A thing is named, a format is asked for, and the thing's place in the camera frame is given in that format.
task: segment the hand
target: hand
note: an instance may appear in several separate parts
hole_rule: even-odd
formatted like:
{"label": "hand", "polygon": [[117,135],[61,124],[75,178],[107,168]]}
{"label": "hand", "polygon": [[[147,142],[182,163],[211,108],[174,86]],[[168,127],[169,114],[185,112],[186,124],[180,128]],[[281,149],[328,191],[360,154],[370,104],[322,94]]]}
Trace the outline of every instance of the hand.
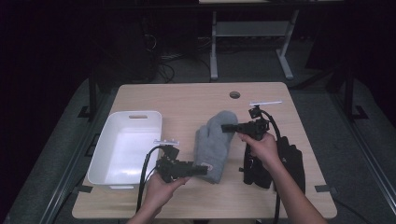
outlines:
{"label": "hand", "polygon": [[271,168],[281,164],[277,154],[276,140],[270,133],[265,133],[262,140],[257,141],[247,134],[238,133],[242,141],[250,145],[251,155],[262,161],[262,166],[271,171]]}
{"label": "hand", "polygon": [[161,212],[162,207],[172,198],[174,191],[187,183],[189,177],[179,178],[171,183],[165,183],[160,174],[154,173],[149,181],[144,209],[155,211],[155,215]]}

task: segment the person's right hand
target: person's right hand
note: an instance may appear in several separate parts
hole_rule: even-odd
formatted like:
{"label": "person's right hand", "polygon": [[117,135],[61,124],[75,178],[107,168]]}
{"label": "person's right hand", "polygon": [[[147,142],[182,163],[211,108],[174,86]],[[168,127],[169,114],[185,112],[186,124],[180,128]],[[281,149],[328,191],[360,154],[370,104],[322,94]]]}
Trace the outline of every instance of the person's right hand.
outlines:
{"label": "person's right hand", "polygon": [[270,133],[265,133],[260,141],[243,133],[238,133],[238,136],[250,145],[251,155],[259,158],[266,170],[270,171],[270,168],[274,168],[281,163],[277,154],[276,140]]}

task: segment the gray carpet floor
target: gray carpet floor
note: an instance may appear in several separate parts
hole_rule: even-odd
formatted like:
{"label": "gray carpet floor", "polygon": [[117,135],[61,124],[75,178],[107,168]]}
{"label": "gray carpet floor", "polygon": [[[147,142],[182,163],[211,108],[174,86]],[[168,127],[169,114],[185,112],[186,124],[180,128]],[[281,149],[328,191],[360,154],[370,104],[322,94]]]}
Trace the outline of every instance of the gray carpet floor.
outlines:
{"label": "gray carpet floor", "polygon": [[[319,72],[304,68],[312,42],[293,41],[287,58],[295,78],[285,79],[274,51],[277,44],[272,42],[260,49],[219,54],[217,82],[280,81],[293,86]],[[208,82],[209,55],[203,53],[198,58],[199,60],[184,58],[167,63],[175,70],[171,83]],[[325,77],[302,91],[290,91],[290,94],[324,178],[333,189],[334,199],[339,202],[335,203],[337,217],[330,219],[329,223],[396,223],[396,216],[373,178],[360,145],[338,104],[343,93],[327,93],[324,88],[327,81],[328,78]],[[164,79],[156,76],[152,83],[164,83]],[[64,197],[62,206],[53,211],[53,223],[125,222],[117,219],[76,219],[71,214],[77,198],[73,187],[86,174],[91,162],[91,157],[84,154],[91,140],[101,132],[116,93],[117,88],[100,93],[99,112],[92,122],[88,122],[88,119],[78,118],[80,109],[89,104],[88,81],[81,83],[11,208],[7,223],[51,223],[52,220],[48,222],[42,220],[42,217],[48,211],[54,190],[62,187],[71,193]],[[369,117],[356,120],[355,124],[389,181],[396,186],[396,166],[393,162],[396,158],[395,129],[376,106],[371,93],[359,81],[355,81],[354,96],[354,105],[362,106]],[[75,164],[74,169],[69,169],[71,163]],[[70,181],[66,186],[59,186],[65,171],[70,171]],[[264,220],[263,223],[271,223],[271,220]]]}

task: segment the gray cloth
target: gray cloth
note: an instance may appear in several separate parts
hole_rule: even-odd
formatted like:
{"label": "gray cloth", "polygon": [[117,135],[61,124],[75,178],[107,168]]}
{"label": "gray cloth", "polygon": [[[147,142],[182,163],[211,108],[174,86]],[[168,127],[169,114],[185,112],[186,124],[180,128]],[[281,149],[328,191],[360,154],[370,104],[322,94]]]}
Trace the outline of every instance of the gray cloth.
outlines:
{"label": "gray cloth", "polygon": [[233,133],[223,133],[222,124],[237,124],[238,119],[231,111],[221,111],[203,125],[195,135],[194,162],[208,166],[207,175],[202,179],[218,184],[221,180],[224,164],[228,158]]}

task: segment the dark background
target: dark background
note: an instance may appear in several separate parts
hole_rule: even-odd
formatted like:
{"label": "dark background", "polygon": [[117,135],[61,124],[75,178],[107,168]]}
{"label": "dark background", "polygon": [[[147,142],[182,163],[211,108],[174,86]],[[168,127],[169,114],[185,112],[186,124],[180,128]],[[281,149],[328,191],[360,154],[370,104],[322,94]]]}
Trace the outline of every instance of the dark background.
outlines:
{"label": "dark background", "polygon": [[[386,2],[352,2],[325,16],[302,10],[293,37],[316,36],[307,66],[349,65],[396,125],[393,8]],[[194,53],[194,38],[210,33],[202,27],[210,27],[203,23],[211,22],[211,14],[189,14],[186,21],[172,15],[158,14],[160,22],[149,28],[157,28],[164,44],[182,43],[180,50]],[[96,1],[0,1],[0,220],[83,80],[95,73],[106,91],[121,83],[152,79],[155,59],[145,52],[145,39],[139,36],[147,27],[136,23],[137,16],[137,12],[106,11]],[[134,40],[131,45],[125,43],[125,36]],[[130,51],[136,55],[125,56]],[[103,63],[112,63],[122,75],[101,71]]]}

